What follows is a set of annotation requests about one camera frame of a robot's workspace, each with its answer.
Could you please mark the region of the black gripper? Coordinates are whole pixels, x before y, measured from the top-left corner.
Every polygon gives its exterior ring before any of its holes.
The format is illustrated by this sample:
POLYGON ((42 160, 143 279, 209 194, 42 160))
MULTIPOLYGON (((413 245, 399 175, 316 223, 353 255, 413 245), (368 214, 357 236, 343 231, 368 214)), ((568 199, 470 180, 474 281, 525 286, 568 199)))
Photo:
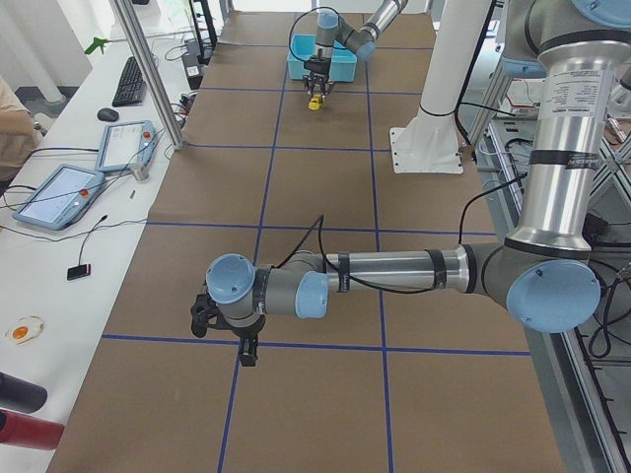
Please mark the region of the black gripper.
POLYGON ((198 294, 190 309, 191 333, 203 338, 209 329, 231 331, 240 337, 239 361, 242 367, 255 367, 257 364, 258 336, 263 329, 265 316, 256 314, 254 322, 247 322, 245 327, 236 327, 228 322, 216 303, 207 294, 198 294))
POLYGON ((307 73, 303 76, 303 85, 309 95, 314 93, 315 86, 320 86, 321 97, 324 100, 330 95, 335 85, 329 81, 330 66, 331 58, 319 55, 312 55, 304 62, 307 73))

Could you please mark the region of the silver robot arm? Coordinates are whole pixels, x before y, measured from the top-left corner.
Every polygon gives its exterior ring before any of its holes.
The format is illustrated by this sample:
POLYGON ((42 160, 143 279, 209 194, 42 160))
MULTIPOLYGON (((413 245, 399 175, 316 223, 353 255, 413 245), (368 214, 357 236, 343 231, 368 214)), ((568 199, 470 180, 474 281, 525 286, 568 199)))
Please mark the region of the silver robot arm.
POLYGON ((257 360, 268 314, 321 318, 328 293, 357 287, 405 295, 447 288, 483 295, 522 325, 562 333, 596 311, 600 286, 583 236, 617 67, 630 55, 626 1, 512 1, 504 61, 539 64, 544 88, 517 226, 500 243, 451 250, 311 253, 275 266, 229 253, 214 260, 191 309, 191 330, 228 330, 241 364, 257 360))
POLYGON ((334 44, 350 50, 361 61, 368 61, 376 49, 376 41, 393 20, 405 9, 407 0, 384 1, 370 19, 358 30, 351 27, 341 14, 331 7, 316 7, 315 46, 308 59, 302 59, 308 71, 303 76, 309 93, 309 109, 320 109, 334 87, 330 69, 334 44))

